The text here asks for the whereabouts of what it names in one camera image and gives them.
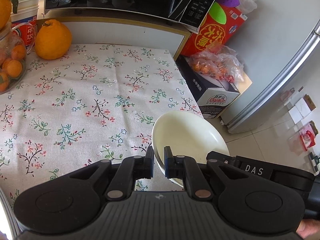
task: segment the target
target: table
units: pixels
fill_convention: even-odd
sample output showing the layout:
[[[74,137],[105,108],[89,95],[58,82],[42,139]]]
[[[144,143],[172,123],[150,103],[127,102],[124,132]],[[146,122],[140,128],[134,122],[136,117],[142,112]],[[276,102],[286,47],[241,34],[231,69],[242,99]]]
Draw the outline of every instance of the table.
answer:
[[[145,155],[167,111],[201,115],[167,50],[78,44],[53,61],[33,52],[27,68],[0,95],[0,187],[11,205],[22,191],[96,161]],[[182,190],[154,167],[136,190]]]

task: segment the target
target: finger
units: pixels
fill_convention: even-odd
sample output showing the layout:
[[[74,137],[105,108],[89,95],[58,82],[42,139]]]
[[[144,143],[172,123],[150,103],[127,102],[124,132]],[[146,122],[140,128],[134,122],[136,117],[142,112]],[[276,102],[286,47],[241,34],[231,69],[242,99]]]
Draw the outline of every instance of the finger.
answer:
[[[320,231],[320,221],[314,219],[302,220],[298,229],[297,234],[305,239],[308,236],[315,234]]]

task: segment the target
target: cardboard box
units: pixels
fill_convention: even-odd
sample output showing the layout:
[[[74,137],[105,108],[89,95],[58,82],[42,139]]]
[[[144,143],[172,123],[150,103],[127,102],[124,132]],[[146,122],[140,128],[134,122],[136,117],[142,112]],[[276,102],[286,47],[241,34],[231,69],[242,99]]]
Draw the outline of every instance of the cardboard box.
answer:
[[[178,57],[176,64],[204,118],[216,117],[240,94],[234,84],[194,72],[182,55]]]
[[[289,110],[289,114],[294,123],[297,124],[303,118],[307,117],[314,109],[316,109],[316,106],[312,99],[310,96],[305,95]]]
[[[207,45],[215,40],[218,40],[221,44],[225,44],[247,19],[247,17],[236,8],[229,8],[223,5],[220,6],[227,16],[226,24],[222,25],[217,23],[209,14],[207,14],[204,23],[199,29],[199,34],[191,34],[181,51],[182,55],[190,57],[191,55],[204,50]]]

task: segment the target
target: stack of paper cups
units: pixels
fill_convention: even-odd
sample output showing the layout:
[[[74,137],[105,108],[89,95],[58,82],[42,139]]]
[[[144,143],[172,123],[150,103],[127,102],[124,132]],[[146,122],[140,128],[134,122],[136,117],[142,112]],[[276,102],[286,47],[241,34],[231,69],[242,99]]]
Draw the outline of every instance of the stack of paper cups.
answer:
[[[38,4],[39,0],[19,0],[18,13],[11,13],[12,27],[15,27],[20,23],[31,23],[34,27],[36,27],[39,8]],[[13,33],[19,35],[23,39],[26,46],[31,43],[33,35],[36,35],[28,25],[23,25],[17,28],[15,31],[13,31]]]

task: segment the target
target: refrigerator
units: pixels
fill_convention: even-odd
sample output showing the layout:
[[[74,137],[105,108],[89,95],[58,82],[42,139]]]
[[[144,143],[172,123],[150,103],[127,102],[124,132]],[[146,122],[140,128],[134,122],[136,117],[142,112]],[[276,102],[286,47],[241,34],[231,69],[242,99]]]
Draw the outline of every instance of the refrigerator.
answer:
[[[229,133],[255,129],[286,107],[286,94],[300,89],[299,76],[307,81],[312,75],[306,60],[320,54],[320,0],[256,3],[258,8],[226,44],[245,60],[252,81],[221,115]]]

